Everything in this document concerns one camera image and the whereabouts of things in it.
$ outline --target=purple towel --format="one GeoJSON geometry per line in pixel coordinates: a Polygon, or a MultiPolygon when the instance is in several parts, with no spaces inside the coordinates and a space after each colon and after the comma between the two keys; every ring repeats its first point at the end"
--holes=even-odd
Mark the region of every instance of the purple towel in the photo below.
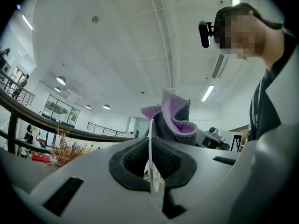
{"type": "Polygon", "coordinates": [[[162,105],[142,108],[141,113],[156,121],[160,138],[194,146],[198,128],[196,124],[188,121],[189,109],[190,100],[163,89],[162,105]]]}

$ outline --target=metal railing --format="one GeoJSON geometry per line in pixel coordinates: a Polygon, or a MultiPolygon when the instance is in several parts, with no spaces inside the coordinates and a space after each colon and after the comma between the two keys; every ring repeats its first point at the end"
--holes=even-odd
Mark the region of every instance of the metal railing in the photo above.
{"type": "Polygon", "coordinates": [[[15,134],[18,118],[51,133],[57,133],[57,128],[59,127],[61,131],[65,131],[68,133],[69,138],[74,138],[78,140],[95,142],[124,142],[132,139],[123,137],[112,137],[107,135],[98,135],[86,131],[81,131],[78,129],[70,129],[70,127],[65,125],[58,125],[57,122],[45,119],[41,115],[21,105],[15,99],[12,99],[9,95],[7,95],[2,89],[0,89],[0,105],[7,109],[9,112],[11,112],[8,133],[6,134],[5,132],[1,131],[0,136],[7,139],[8,151],[13,154],[15,154],[15,144],[18,144],[22,147],[27,147],[40,153],[47,153],[47,151],[44,148],[35,147],[19,139],[16,139],[15,134]]]}
{"type": "Polygon", "coordinates": [[[0,74],[7,79],[7,82],[3,79],[0,79],[0,87],[3,88],[3,90],[12,98],[20,102],[24,106],[30,106],[32,103],[32,100],[34,98],[34,94],[20,86],[19,83],[15,82],[13,79],[11,79],[7,74],[5,74],[2,70],[0,70],[0,74]]]}
{"type": "Polygon", "coordinates": [[[103,126],[99,126],[91,122],[88,122],[87,130],[91,131],[92,133],[106,135],[106,136],[114,136],[114,137],[122,137],[125,134],[124,132],[105,128],[103,126]]]}

